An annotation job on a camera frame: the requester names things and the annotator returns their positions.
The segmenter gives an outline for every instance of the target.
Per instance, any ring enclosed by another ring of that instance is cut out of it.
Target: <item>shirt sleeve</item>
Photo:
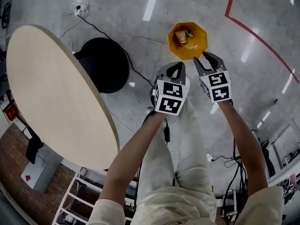
[[[236,225],[280,225],[284,207],[283,188],[267,187],[252,194]]]
[[[123,207],[117,202],[100,199],[96,202],[87,225],[124,225]]]

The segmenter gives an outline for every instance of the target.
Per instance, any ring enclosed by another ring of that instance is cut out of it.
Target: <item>person's left arm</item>
[[[126,190],[134,178],[146,151],[163,120],[164,113],[150,116],[118,153],[108,169],[99,199],[112,200],[124,205]]]

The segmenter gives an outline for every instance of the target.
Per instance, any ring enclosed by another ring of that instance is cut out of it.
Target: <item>brown carpet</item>
[[[32,190],[21,174],[28,164],[28,139],[12,124],[0,139],[0,181],[19,206],[39,225],[50,225],[74,176],[60,165],[44,193]]]

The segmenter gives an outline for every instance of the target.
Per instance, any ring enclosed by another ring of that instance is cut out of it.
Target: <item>person's right arm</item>
[[[248,196],[268,187],[265,160],[260,144],[230,101],[218,103],[235,138],[241,160],[248,176]]]

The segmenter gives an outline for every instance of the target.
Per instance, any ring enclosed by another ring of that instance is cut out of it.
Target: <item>wooden tabletop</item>
[[[16,104],[36,134],[80,166],[103,170],[119,151],[116,127],[98,90],[72,53],[37,25],[18,28],[7,49]]]

